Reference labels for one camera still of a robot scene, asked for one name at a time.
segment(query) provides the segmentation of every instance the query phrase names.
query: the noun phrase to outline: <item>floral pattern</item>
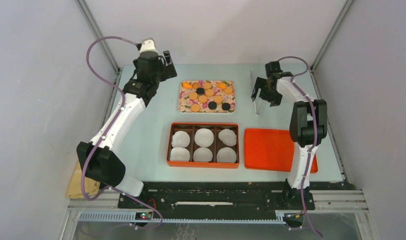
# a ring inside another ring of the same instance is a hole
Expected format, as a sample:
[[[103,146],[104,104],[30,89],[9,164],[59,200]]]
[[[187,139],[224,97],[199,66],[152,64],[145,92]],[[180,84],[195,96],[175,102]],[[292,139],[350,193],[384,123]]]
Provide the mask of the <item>floral pattern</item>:
[[[185,82],[187,82],[191,85],[193,85],[194,83],[198,83],[201,88],[203,88],[204,83],[210,83],[210,84],[212,84],[212,89],[214,91],[214,95],[208,96],[206,103],[201,103],[197,99],[191,100],[189,95],[190,95],[190,93],[193,93],[196,90],[194,88],[192,88],[192,89],[185,88],[181,84],[181,87],[179,89],[179,106],[178,106],[178,109],[180,112],[193,113],[193,111],[191,111],[191,106],[193,104],[200,105],[200,111],[198,111],[198,113],[232,113],[236,109],[236,91],[234,88],[233,81],[202,81],[202,80],[200,80],[200,81],[185,81]],[[230,94],[225,93],[224,90],[217,87],[217,85],[219,83],[226,84],[227,86],[234,89],[234,91]],[[222,103],[229,103],[231,105],[231,108],[229,110],[223,110],[221,108],[221,104],[218,104],[217,108],[213,109],[213,110],[208,108],[208,103],[212,102],[214,100],[214,97],[217,95],[222,96],[222,98],[223,98]]]

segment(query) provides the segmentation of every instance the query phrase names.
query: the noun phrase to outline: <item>table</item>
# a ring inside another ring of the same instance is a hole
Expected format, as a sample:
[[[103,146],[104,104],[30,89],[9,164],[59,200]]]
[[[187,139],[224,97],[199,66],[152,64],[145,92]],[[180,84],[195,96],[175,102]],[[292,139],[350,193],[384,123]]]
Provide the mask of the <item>table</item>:
[[[142,181],[160,182],[284,182],[287,172],[252,170],[244,166],[244,131],[247,128],[288,130],[293,104],[285,98],[280,106],[263,107],[256,115],[250,98],[251,75],[266,77],[264,64],[186,64],[175,66],[178,76],[160,84],[156,96],[126,134],[118,157],[129,174]],[[303,64],[282,64],[283,71],[293,74],[305,69]],[[133,75],[134,66],[122,70],[119,86]],[[186,80],[231,80],[235,83],[236,110],[233,113],[182,113],[178,110],[180,84]],[[296,78],[300,87],[316,96],[310,75]],[[114,105],[118,104],[119,94]],[[237,123],[239,127],[240,164],[237,169],[171,167],[167,164],[167,149],[173,122]],[[318,172],[311,182],[341,182],[343,180],[329,135],[317,152]]]

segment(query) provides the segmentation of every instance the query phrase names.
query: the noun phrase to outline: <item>floral tray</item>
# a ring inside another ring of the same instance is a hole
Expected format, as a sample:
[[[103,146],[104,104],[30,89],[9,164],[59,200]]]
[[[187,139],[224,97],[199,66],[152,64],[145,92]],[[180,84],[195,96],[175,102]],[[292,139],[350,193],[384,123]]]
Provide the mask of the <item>floral tray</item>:
[[[178,109],[183,113],[232,113],[236,109],[233,81],[183,81]]]

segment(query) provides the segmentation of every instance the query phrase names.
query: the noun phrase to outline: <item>robotic arm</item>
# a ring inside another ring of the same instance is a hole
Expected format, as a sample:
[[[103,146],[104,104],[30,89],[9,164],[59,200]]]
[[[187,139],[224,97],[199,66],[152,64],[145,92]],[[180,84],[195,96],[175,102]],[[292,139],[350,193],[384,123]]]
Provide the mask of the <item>robotic arm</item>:
[[[121,105],[122,100],[120,100],[98,134],[89,143],[81,142],[76,148],[79,163],[84,169],[88,155],[98,140],[102,138],[103,140],[89,161],[85,175],[98,182],[114,186],[134,197],[140,195],[144,184],[126,171],[125,164],[117,157],[119,147],[133,121],[155,96],[160,82],[177,76],[170,52],[164,51],[163,56],[159,55],[152,38],[143,40],[137,45],[137,48],[139,57],[133,61],[134,74],[122,90],[125,94],[124,105]],[[116,121],[103,135],[119,109],[121,112]]]
[[[323,99],[313,99],[310,96],[303,95],[303,90],[295,82],[291,82],[293,74],[283,72],[279,61],[267,63],[265,70],[267,79],[261,77],[256,79],[251,95],[252,100],[254,101],[260,92],[259,97],[268,101],[270,107],[279,106],[283,96],[289,102],[294,103],[289,126],[290,136],[294,142],[294,157],[283,191],[284,200],[289,202],[298,199],[298,196],[300,196],[305,168],[308,164],[308,169],[311,169],[318,145],[327,136],[327,103]],[[313,103],[315,116],[312,115],[311,106],[306,97]],[[314,121],[308,119],[308,115],[316,118],[317,142],[313,147],[315,139]],[[306,193],[309,193],[310,185],[308,175],[305,176],[303,183]]]

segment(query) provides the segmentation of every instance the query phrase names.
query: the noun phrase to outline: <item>red mat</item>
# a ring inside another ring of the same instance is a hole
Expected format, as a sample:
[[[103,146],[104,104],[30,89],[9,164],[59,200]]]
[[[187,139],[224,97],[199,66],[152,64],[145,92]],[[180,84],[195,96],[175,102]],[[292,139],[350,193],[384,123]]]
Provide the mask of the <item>red mat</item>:
[[[244,131],[244,166],[247,169],[290,172],[295,143],[287,130],[248,128]],[[317,156],[310,173],[318,172]]]

